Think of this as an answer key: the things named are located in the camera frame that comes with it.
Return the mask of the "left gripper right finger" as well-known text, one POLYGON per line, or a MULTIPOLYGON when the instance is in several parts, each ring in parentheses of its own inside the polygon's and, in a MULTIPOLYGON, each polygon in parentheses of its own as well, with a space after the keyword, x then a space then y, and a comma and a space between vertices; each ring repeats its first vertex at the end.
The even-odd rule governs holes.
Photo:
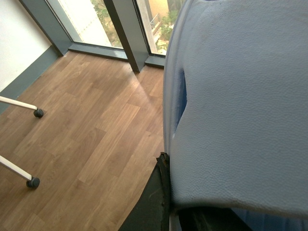
POLYGON ((179 211, 183 231, 250 231, 230 208, 193 207, 179 211))

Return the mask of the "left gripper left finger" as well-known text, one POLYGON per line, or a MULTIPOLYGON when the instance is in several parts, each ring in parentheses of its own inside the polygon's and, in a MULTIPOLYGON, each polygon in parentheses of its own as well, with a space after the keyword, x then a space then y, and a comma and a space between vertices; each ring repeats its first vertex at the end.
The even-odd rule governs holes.
POLYGON ((146 186, 121 227, 121 231, 167 231, 170 214, 169 156, 162 152, 146 186))

